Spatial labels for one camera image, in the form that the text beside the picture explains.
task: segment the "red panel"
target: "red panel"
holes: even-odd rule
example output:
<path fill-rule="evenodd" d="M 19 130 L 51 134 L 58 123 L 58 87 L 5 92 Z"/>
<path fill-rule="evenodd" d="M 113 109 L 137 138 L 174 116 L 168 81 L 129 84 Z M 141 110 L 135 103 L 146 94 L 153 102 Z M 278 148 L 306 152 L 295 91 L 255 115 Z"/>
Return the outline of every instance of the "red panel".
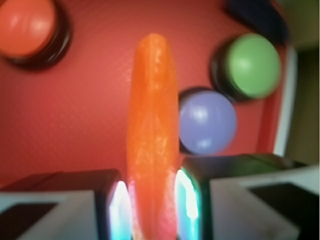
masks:
<path fill-rule="evenodd" d="M 249 32 L 224 12 L 223 0 L 60 2 L 74 30 L 61 62 L 28 72 L 0 60 L 0 183 L 33 173 L 105 168 L 117 168 L 125 177 L 131 73 L 139 40 L 152 32 L 167 38 L 183 90 L 210 86 L 213 51 Z M 283 60 L 285 51 L 280 55 Z M 281 95 L 279 88 L 266 100 L 235 104 L 238 130 L 221 155 L 255 153 L 261 138 L 268 139 L 263 152 L 271 152 Z"/>

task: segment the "orange carrot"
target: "orange carrot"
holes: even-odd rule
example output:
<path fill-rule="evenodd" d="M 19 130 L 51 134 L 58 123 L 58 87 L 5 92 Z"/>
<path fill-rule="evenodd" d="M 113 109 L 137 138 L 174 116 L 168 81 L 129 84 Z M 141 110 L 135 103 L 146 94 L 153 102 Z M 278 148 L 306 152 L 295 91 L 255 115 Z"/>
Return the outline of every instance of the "orange carrot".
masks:
<path fill-rule="evenodd" d="M 178 154 L 174 61 L 167 40 L 150 34 L 135 52 L 129 107 L 127 166 L 134 239 L 176 239 Z"/>

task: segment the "white edge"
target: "white edge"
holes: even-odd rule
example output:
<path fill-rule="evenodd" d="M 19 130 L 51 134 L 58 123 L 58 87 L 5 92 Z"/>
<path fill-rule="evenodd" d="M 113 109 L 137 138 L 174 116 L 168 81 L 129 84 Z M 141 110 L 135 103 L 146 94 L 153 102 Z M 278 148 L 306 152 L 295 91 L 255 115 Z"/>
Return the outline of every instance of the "white edge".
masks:
<path fill-rule="evenodd" d="M 298 55 L 296 50 L 292 46 L 289 46 L 286 55 L 283 96 L 273 146 L 273 153 L 282 157 L 286 152 L 291 119 L 295 105 L 297 73 Z"/>

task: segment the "glowing edge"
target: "glowing edge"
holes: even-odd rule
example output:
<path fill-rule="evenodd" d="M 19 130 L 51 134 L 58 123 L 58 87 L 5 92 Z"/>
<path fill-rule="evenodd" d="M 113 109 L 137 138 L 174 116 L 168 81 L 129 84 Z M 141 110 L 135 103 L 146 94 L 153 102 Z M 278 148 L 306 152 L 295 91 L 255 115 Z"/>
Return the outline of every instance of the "glowing edge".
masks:
<path fill-rule="evenodd" d="M 110 205 L 110 239 L 130 240 L 133 220 L 129 193 L 125 182 L 119 181 L 114 190 Z"/>

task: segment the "black object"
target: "black object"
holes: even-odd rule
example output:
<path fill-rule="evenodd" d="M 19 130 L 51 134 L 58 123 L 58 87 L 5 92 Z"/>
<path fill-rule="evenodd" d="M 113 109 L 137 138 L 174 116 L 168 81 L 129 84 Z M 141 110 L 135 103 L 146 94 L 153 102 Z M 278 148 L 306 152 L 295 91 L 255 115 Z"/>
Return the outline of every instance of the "black object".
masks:
<path fill-rule="evenodd" d="M 56 192 L 92 190 L 100 240 L 109 239 L 109 204 L 117 182 L 121 180 L 116 169 L 79 172 L 56 172 L 27 176 L 0 189 L 2 192 Z"/>
<path fill-rule="evenodd" d="M 17 239 L 56 205 L 56 203 L 17 204 L 5 210 L 0 214 L 0 239 Z"/>
<path fill-rule="evenodd" d="M 200 193 L 200 238 L 213 239 L 210 180 L 273 173 L 305 166 L 273 154 L 186 157 L 182 169 Z"/>
<path fill-rule="evenodd" d="M 226 0 L 225 8 L 270 42 L 283 45 L 288 42 L 287 25 L 269 0 Z"/>
<path fill-rule="evenodd" d="M 298 225 L 299 240 L 319 238 L 319 196 L 291 183 L 254 187 L 250 191 Z"/>
<path fill-rule="evenodd" d="M 217 92 L 224 95 L 231 102 L 244 102 L 252 100 L 253 98 L 250 98 L 239 89 L 235 89 L 230 83 L 226 71 L 227 52 L 236 39 L 237 37 L 234 37 L 225 42 L 212 55 L 209 66 L 209 76 L 211 84 Z"/>
<path fill-rule="evenodd" d="M 40 70 L 56 64 L 66 54 L 72 38 L 71 23 L 58 1 L 52 0 L 52 2 L 57 14 L 57 25 L 51 40 L 40 52 L 34 55 L 7 57 L 9 63 L 27 70 Z"/>

